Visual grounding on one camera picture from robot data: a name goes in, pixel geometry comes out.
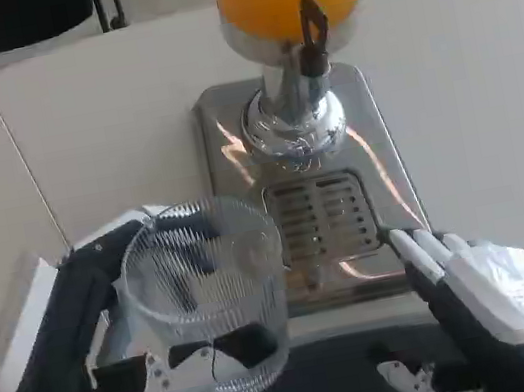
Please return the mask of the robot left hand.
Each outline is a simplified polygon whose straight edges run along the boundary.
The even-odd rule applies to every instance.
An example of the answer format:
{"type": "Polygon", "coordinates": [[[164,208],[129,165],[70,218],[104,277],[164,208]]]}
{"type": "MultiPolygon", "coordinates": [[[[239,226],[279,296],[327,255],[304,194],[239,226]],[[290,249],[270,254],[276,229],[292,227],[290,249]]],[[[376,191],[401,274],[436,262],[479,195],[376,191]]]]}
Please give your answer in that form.
{"type": "Polygon", "coordinates": [[[0,392],[260,392],[288,355],[279,233],[228,197],[129,211],[57,266],[24,258],[0,392]]]}

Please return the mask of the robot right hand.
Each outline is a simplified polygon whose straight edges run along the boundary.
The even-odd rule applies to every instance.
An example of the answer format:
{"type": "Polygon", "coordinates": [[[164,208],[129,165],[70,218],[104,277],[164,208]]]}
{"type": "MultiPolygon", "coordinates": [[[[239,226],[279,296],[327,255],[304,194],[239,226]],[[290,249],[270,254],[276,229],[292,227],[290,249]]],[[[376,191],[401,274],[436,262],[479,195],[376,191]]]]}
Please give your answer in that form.
{"type": "Polygon", "coordinates": [[[383,229],[464,361],[419,363],[382,349],[375,368],[395,392],[524,392],[524,249],[454,233],[383,229]]]}

